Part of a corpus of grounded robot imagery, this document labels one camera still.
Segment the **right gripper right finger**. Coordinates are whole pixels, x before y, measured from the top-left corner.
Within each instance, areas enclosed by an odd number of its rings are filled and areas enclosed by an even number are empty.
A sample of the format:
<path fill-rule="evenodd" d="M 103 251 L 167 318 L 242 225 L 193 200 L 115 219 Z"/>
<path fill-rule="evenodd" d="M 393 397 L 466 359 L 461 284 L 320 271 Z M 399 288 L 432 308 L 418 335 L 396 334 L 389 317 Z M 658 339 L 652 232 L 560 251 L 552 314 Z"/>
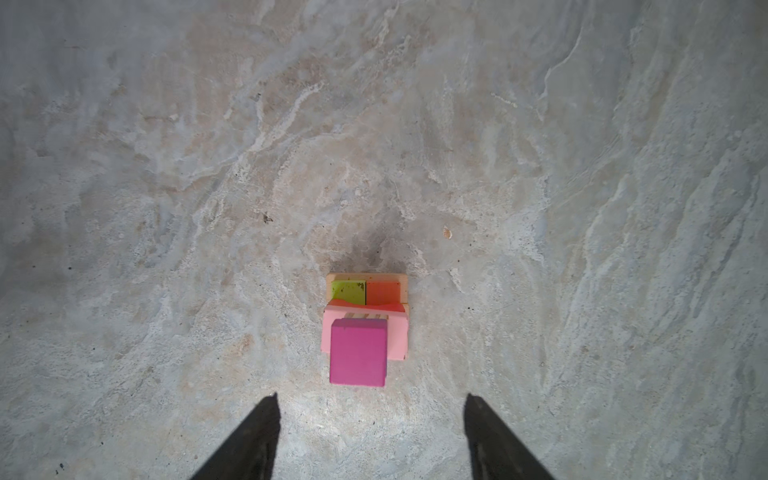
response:
<path fill-rule="evenodd" d="M 463 419 L 474 480 L 554 480 L 482 397 L 467 395 Z"/>

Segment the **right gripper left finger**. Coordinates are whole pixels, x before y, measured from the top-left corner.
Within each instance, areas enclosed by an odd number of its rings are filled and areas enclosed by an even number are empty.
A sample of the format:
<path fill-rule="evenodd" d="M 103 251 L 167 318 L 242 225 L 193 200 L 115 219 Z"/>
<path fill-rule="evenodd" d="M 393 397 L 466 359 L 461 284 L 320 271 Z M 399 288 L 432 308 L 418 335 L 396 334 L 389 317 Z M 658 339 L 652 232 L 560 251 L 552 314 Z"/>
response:
<path fill-rule="evenodd" d="M 280 420 L 278 395 L 264 397 L 191 479 L 269 480 L 276 459 Z"/>

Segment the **pink wood block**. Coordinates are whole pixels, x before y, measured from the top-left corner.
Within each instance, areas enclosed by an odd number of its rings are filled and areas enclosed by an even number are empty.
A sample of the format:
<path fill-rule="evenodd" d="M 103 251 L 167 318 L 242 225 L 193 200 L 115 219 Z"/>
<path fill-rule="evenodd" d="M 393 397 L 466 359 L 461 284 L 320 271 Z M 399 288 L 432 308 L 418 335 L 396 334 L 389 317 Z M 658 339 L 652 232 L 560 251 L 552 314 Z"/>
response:
<path fill-rule="evenodd" d="M 388 347 L 387 359 L 394 361 L 403 361 L 408 354 L 408 331 L 410 326 L 409 313 L 387 313 L 387 312 L 363 312 L 361 310 L 343 310 L 325 307 L 322 317 L 321 351 L 330 353 L 331 348 L 331 326 L 336 319 L 343 318 L 347 312 L 360 313 L 381 313 L 389 316 L 388 325 Z"/>

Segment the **magenta wood cube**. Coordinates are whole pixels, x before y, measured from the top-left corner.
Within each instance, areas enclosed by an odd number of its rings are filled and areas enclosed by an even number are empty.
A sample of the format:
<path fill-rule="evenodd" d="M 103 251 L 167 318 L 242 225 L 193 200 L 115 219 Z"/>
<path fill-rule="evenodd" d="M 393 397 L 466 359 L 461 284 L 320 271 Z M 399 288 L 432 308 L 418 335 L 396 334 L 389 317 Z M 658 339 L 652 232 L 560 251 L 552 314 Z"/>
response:
<path fill-rule="evenodd" d="M 331 326 L 330 383 L 384 387 L 387 347 L 385 319 L 336 319 Z"/>

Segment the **red wood block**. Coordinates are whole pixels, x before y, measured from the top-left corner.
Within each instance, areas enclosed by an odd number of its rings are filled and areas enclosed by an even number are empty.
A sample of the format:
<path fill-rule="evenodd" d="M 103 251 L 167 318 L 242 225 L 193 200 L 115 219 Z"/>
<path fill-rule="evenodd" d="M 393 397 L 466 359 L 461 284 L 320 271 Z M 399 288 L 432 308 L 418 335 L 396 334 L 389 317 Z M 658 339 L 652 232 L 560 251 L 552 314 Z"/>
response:
<path fill-rule="evenodd" d="M 392 303 L 382 305 L 359 305 L 354 304 L 342 299 L 332 299 L 328 302 L 327 307 L 343 309 L 343 310 L 361 310 L 363 312 L 387 312 L 387 313 L 409 313 L 409 306 L 407 304 Z"/>

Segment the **green wood block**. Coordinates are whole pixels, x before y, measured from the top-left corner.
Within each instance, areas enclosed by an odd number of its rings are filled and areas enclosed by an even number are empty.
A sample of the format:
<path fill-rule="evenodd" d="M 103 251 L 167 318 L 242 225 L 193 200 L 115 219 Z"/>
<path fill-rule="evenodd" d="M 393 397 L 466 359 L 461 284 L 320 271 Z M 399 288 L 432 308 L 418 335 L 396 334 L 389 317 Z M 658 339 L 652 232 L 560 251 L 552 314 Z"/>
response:
<path fill-rule="evenodd" d="M 366 304 L 366 283 L 362 280 L 333 280 L 331 299 L 342 300 L 354 305 Z"/>

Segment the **natural wood block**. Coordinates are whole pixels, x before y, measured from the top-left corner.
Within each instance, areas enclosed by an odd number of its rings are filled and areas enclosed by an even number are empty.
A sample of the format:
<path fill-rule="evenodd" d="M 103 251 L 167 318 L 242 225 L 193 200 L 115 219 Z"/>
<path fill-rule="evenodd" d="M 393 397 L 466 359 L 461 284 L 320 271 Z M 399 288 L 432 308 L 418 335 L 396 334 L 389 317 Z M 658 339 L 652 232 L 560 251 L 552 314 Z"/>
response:
<path fill-rule="evenodd" d="M 331 299 L 331 282 L 333 280 L 362 280 L 367 281 L 397 281 L 401 283 L 402 303 L 408 303 L 408 277 L 404 273 L 329 273 L 325 277 L 326 300 Z"/>

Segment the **orange wood block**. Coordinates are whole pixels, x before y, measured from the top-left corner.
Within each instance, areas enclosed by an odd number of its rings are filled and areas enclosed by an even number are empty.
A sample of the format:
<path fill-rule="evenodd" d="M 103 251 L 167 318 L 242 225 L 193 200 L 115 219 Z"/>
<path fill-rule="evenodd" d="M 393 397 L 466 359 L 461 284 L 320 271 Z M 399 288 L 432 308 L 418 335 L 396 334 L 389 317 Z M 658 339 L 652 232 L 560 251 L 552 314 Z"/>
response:
<path fill-rule="evenodd" d="M 371 306 L 402 303 L 401 283 L 397 281 L 367 281 L 366 304 Z"/>

